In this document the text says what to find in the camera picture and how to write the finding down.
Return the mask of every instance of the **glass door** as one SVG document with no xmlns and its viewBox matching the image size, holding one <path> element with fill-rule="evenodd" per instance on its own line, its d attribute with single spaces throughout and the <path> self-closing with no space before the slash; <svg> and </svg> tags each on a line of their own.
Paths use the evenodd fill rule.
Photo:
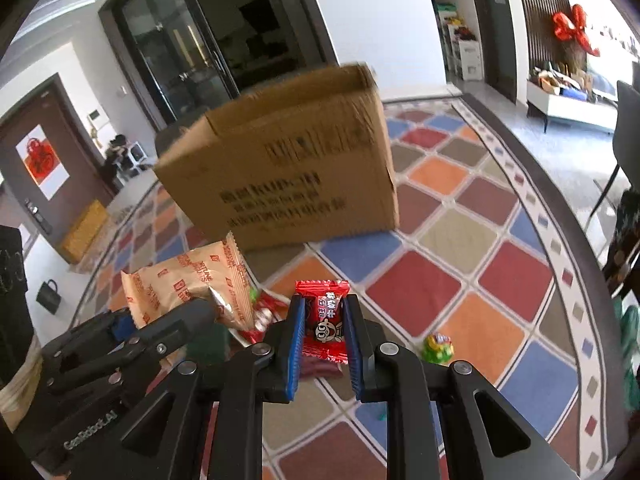
<svg viewBox="0 0 640 480">
<path fill-rule="evenodd" d="M 303 53 L 282 0 L 197 1 L 240 91 L 321 64 Z"/>
<path fill-rule="evenodd" d="M 124 0 L 114 15 L 167 123 L 238 93 L 185 0 Z"/>
</svg>

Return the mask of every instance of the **ceiling molding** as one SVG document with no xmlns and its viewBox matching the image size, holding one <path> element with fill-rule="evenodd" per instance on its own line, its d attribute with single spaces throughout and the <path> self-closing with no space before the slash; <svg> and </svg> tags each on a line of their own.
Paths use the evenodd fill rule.
<svg viewBox="0 0 640 480">
<path fill-rule="evenodd" d="M 12 43 L 25 34 L 72 10 L 95 3 L 95 0 L 51 0 L 34 7 L 15 35 Z"/>
</svg>

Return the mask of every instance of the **chair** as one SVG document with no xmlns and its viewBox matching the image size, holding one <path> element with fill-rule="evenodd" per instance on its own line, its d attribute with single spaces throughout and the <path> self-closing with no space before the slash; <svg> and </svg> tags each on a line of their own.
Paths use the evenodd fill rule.
<svg viewBox="0 0 640 480">
<path fill-rule="evenodd" d="M 618 163 L 593 207 L 587 225 L 609 193 L 620 168 L 631 186 L 640 189 L 640 93 L 622 81 L 618 81 L 618 121 L 613 132 L 613 154 Z"/>
</svg>

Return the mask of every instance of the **door handle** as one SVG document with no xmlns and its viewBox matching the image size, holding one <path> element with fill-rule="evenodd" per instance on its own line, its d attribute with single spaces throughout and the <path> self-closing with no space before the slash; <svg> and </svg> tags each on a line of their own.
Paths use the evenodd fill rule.
<svg viewBox="0 0 640 480">
<path fill-rule="evenodd" d="M 220 58 L 218 57 L 218 54 L 216 52 L 212 52 L 211 54 L 213 56 L 213 63 L 216 65 L 216 68 L 218 69 L 218 71 L 224 72 L 225 69 L 222 66 L 222 63 L 220 62 Z"/>
<path fill-rule="evenodd" d="M 33 219 L 38 223 L 38 225 L 42 228 L 42 230 L 47 234 L 50 235 L 51 232 L 53 231 L 53 227 L 51 227 L 51 224 L 49 222 L 47 222 L 44 218 L 44 216 L 42 216 L 42 213 L 40 212 L 40 210 L 38 209 L 38 206 L 36 206 L 31 200 L 29 200 L 28 198 L 24 199 L 24 205 L 26 206 L 27 210 L 29 211 L 29 213 L 31 213 L 31 216 L 33 216 Z"/>
</svg>

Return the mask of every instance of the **red bow decoration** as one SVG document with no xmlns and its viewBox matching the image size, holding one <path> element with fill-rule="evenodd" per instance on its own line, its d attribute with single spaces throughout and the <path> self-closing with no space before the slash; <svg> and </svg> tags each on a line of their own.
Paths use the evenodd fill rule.
<svg viewBox="0 0 640 480">
<path fill-rule="evenodd" d="M 584 9 L 579 4 L 575 4 L 571 10 L 574 15 L 573 21 L 564 12 L 556 12 L 554 14 L 554 23 L 556 24 L 554 33 L 556 38 L 560 41 L 569 41 L 571 38 L 575 38 L 587 54 L 600 57 L 599 49 L 591 46 L 591 41 L 589 41 L 584 31 L 584 27 L 587 25 L 587 13 L 584 12 Z"/>
</svg>

